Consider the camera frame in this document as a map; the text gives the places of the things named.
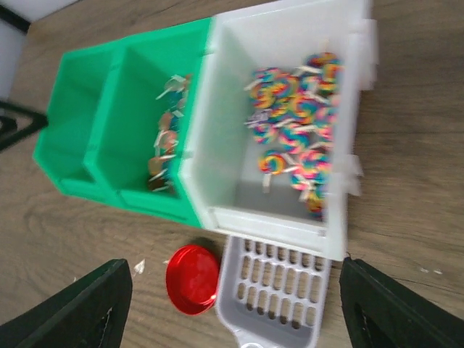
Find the red plastic cap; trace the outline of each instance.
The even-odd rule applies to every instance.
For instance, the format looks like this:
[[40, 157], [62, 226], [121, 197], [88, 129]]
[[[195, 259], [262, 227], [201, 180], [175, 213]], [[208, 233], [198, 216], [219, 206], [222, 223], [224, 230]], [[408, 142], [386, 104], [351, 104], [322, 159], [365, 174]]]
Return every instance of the red plastic cap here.
[[167, 264], [167, 295], [182, 313], [198, 315], [214, 305], [218, 278], [214, 254], [198, 245], [185, 245]]

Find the slotted tray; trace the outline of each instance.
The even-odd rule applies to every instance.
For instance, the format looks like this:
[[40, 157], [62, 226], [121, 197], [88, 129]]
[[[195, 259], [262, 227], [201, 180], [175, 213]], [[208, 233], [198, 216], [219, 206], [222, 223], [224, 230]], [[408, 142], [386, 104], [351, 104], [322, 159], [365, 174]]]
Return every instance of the slotted tray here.
[[315, 347], [331, 261], [229, 237], [216, 311], [241, 348]]

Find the lollipop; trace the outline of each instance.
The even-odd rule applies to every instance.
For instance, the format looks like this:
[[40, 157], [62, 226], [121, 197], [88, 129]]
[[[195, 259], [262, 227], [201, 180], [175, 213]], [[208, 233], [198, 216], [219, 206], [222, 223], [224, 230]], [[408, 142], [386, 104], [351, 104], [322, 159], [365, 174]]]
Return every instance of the lollipop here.
[[331, 168], [326, 154], [315, 149], [307, 150], [300, 154], [298, 162], [300, 166], [299, 173], [303, 177], [315, 183], [326, 183], [328, 171]]
[[157, 100], [161, 99], [163, 96], [165, 96], [165, 94], [168, 94], [171, 91], [182, 91], [184, 89], [184, 81], [185, 78], [182, 78], [178, 75], [171, 77], [171, 79], [169, 79], [165, 84], [165, 91], [157, 96]]
[[314, 189], [314, 181], [307, 180], [300, 170], [295, 170], [290, 176], [291, 187], [301, 191], [299, 200], [304, 202], [309, 196], [310, 192]]
[[282, 71], [277, 67], [268, 67], [265, 69], [255, 70], [252, 74], [254, 80], [247, 87], [245, 87], [245, 91], [249, 91], [261, 83], [272, 83], [281, 73]]
[[288, 74], [279, 75], [272, 85], [273, 94], [277, 99], [293, 96], [299, 87], [298, 78]]
[[288, 123], [282, 127], [278, 137], [286, 152], [298, 154], [310, 145], [310, 137], [306, 131], [298, 130], [298, 123]]
[[299, 87], [303, 91], [317, 91], [319, 88], [319, 83], [321, 82], [320, 76], [314, 75], [308, 75], [304, 76], [300, 79], [299, 81]]
[[253, 138], [259, 144], [269, 144], [277, 139], [278, 131], [270, 123], [260, 123], [253, 127]]
[[252, 99], [253, 106], [257, 109], [266, 109], [276, 100], [272, 88], [262, 83], [254, 86], [249, 92], [249, 96]]
[[323, 217], [324, 196], [324, 185], [315, 185], [307, 200], [308, 211], [317, 220], [322, 220]]
[[329, 62], [338, 61], [337, 56], [331, 52], [323, 52], [319, 54], [311, 54], [306, 61], [306, 65], [311, 67], [323, 67]]
[[291, 118], [289, 110], [290, 98], [283, 98], [277, 100], [270, 110], [269, 122], [275, 124], [276, 127], [281, 127], [283, 124], [288, 122]]
[[336, 61], [329, 62], [323, 67], [322, 81], [320, 82], [319, 89], [327, 94], [332, 94], [339, 90], [342, 66], [337, 59]]
[[336, 122], [336, 110], [334, 107], [324, 107], [316, 112], [314, 125], [319, 135], [321, 144], [329, 147], [334, 139], [334, 125]]
[[258, 165], [264, 178], [262, 180], [262, 189], [265, 193], [269, 192], [270, 179], [272, 175], [281, 174], [285, 169], [285, 159], [282, 154], [276, 150], [267, 150], [259, 159]]
[[295, 114], [295, 121], [302, 125], [309, 125], [314, 119], [314, 114], [320, 108], [320, 103], [308, 98], [304, 94], [297, 94], [291, 99], [289, 109]]

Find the bin compartment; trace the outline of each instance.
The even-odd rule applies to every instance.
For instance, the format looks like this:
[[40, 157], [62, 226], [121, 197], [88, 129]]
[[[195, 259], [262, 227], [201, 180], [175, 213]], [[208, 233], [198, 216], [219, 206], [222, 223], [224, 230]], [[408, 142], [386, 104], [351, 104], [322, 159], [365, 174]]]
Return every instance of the bin compartment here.
[[[215, 16], [196, 96], [181, 177], [204, 228], [333, 260], [346, 247], [347, 159], [351, 158], [360, 91], [367, 0], [276, 1]], [[244, 122], [253, 113], [244, 87], [254, 70], [292, 70], [324, 42], [344, 64], [326, 198], [326, 220], [311, 220], [287, 174], [262, 192], [256, 144]]]
[[105, 202], [83, 165], [99, 100], [109, 74], [114, 43], [63, 56], [34, 159], [63, 193]]
[[[209, 26], [210, 19], [198, 20], [121, 40], [85, 158], [97, 183], [116, 192], [128, 209], [196, 226], [177, 173]], [[147, 164], [155, 155], [158, 121], [168, 109], [166, 98], [156, 98], [172, 75], [187, 74], [193, 77], [179, 120], [177, 156], [171, 162], [174, 192], [150, 192]]]

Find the wood grain surface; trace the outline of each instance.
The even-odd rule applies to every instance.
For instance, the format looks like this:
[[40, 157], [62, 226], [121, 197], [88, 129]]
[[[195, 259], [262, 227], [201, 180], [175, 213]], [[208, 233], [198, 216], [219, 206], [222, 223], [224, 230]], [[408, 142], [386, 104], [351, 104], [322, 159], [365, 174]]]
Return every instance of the wood grain surface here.
[[[82, 0], [33, 23], [11, 98], [46, 109], [65, 51], [237, 9], [260, 0]], [[359, 257], [464, 318], [464, 4], [374, 0], [381, 64], [362, 94], [355, 154], [363, 195], [349, 198], [349, 246]], [[123, 347], [236, 347], [210, 310], [173, 308], [163, 261], [199, 236], [166, 220], [65, 197], [32, 161], [36, 137], [0, 154], [0, 323], [111, 258], [131, 267]], [[318, 347], [350, 347], [339, 274], [331, 271]]]

